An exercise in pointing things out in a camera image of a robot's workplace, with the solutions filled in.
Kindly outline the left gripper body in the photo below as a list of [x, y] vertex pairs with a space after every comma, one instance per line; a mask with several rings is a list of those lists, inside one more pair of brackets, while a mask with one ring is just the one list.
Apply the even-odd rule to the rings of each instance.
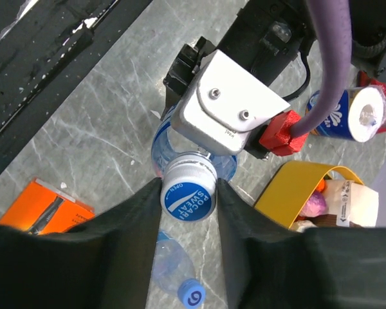
[[[216, 47], [204, 37], [200, 37], [197, 43], [191, 47], [184, 44], [170, 65], [170, 68], [163, 79], [166, 87], [165, 109], [162, 113], [164, 120], [170, 109], [177, 105], [181, 96], [199, 70], [201, 60], [212, 53]], [[261, 125], [252, 131], [244, 149], [255, 158], [261, 160], [269, 159], [269, 150], [259, 143], [259, 139], [265, 132], [267, 125]]]

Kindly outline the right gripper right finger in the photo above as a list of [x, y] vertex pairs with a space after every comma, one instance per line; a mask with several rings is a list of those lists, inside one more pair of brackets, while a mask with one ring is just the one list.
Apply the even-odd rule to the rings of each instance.
[[225, 180], [217, 216], [229, 308], [386, 308], [386, 228], [293, 232]]

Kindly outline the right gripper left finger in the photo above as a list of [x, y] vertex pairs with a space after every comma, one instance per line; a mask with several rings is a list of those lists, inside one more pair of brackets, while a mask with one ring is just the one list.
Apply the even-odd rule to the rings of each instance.
[[161, 180], [65, 233], [0, 225], [0, 308], [144, 308]]

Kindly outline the clear bottle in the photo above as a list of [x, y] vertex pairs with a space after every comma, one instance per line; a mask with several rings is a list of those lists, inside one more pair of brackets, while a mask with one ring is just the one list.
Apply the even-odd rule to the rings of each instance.
[[165, 293], [177, 297], [179, 286], [191, 278], [197, 279], [191, 258], [174, 238], [160, 230], [156, 242], [151, 279]]

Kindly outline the blue cap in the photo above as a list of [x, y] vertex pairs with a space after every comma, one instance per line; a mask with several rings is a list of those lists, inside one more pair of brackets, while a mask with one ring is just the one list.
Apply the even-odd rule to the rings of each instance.
[[202, 221], [216, 206], [217, 173], [206, 158], [184, 154], [172, 160], [162, 178], [160, 202], [176, 220]]
[[177, 297], [185, 308], [194, 309], [205, 300], [206, 290], [197, 279], [191, 278], [179, 286]]

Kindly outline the blue bottle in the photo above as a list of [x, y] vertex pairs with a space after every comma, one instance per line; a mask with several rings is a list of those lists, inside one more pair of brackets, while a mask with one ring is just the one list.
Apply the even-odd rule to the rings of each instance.
[[151, 161], [157, 176], [163, 176], [168, 164], [181, 155], [195, 155], [211, 162], [219, 178], [230, 181], [237, 170], [236, 156], [217, 156], [176, 132], [167, 117], [159, 126], [151, 146]]

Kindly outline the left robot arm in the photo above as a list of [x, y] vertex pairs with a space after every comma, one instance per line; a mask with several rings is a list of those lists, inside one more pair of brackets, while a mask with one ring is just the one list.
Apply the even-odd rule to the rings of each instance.
[[[314, 42], [322, 97], [300, 117], [289, 106], [309, 79], [285, 97], [270, 84]], [[182, 47], [163, 81], [163, 119], [213, 155], [292, 155], [336, 106], [351, 66], [386, 83], [386, 1], [248, 1], [218, 44]]]

